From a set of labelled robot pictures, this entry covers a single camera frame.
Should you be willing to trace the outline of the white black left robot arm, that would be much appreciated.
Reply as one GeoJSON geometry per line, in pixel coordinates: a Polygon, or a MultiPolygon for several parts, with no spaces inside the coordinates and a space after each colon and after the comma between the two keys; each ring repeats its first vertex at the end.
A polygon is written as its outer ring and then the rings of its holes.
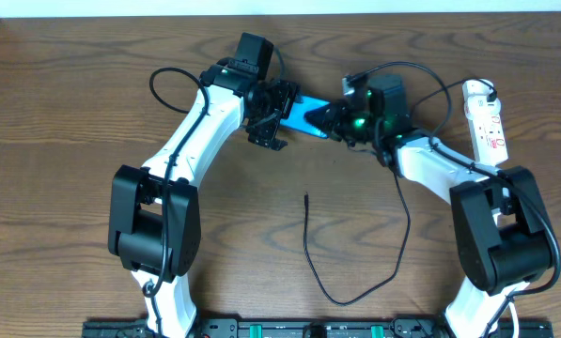
{"type": "Polygon", "coordinates": [[[275,134],[300,94],[260,70],[213,65],[186,76],[197,94],[184,120],[155,155],[120,166],[112,180],[108,250],[139,283],[157,337],[186,337],[196,322],[187,274],[201,239],[198,190],[213,159],[239,128],[258,145],[284,147],[275,134]]]}

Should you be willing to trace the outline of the blue Galaxy smartphone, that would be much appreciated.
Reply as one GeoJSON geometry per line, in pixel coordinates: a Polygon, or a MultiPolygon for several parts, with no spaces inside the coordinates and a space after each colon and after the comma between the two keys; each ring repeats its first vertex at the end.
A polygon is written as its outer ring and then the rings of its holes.
{"type": "Polygon", "coordinates": [[[328,135],[326,133],[306,121],[305,114],[328,104],[329,101],[326,100],[298,95],[292,104],[288,117],[281,120],[280,126],[310,136],[318,137],[320,139],[327,139],[328,135]]]}

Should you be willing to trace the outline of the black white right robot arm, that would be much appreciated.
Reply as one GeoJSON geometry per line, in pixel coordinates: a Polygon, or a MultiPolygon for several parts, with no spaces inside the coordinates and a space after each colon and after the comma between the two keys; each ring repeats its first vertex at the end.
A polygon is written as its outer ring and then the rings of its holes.
{"type": "Polygon", "coordinates": [[[475,156],[445,146],[413,125],[398,75],[346,77],[346,97],[304,113],[327,137],[371,143],[396,178],[416,182],[451,207],[464,281],[436,336],[487,337],[515,299],[552,288],[561,251],[533,174],[500,169],[507,158],[501,102],[485,79],[459,82],[475,156]]]}

